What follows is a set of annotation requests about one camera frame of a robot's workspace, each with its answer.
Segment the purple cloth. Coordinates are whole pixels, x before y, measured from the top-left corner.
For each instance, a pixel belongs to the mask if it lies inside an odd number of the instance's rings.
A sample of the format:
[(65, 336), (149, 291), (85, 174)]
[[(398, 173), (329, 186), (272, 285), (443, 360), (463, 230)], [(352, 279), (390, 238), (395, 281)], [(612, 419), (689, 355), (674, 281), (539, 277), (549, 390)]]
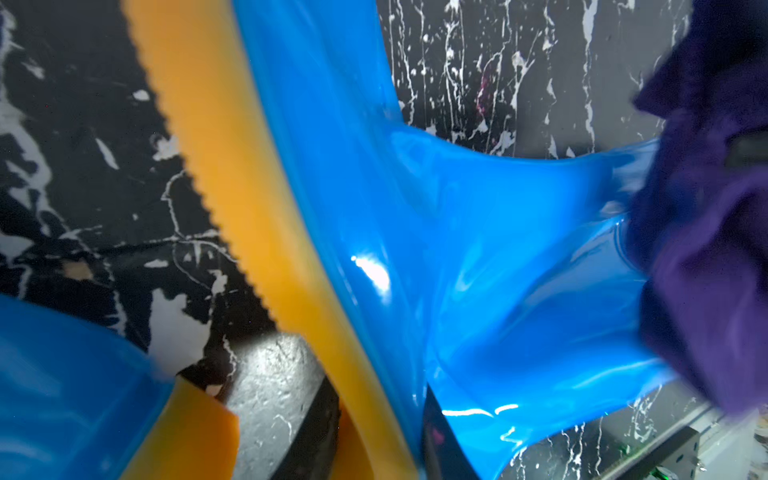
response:
[(697, 1), (635, 98), (665, 122), (627, 229), (645, 344), (730, 415), (767, 401), (767, 5)]

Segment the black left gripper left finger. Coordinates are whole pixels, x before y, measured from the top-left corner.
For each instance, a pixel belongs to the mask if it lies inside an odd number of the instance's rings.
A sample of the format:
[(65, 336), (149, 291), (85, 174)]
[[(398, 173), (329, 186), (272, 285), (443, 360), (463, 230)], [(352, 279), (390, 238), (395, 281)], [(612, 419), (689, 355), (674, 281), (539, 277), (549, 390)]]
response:
[(339, 397), (324, 379), (272, 479), (328, 479), (337, 450)]

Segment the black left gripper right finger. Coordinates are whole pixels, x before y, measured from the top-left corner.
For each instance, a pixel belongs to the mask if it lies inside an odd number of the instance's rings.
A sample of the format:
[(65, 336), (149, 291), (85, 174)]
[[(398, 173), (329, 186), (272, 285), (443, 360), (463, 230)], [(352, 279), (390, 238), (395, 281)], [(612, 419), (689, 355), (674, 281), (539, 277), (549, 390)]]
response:
[(430, 387), (427, 387), (422, 419), (422, 456), (426, 478), (478, 480)]

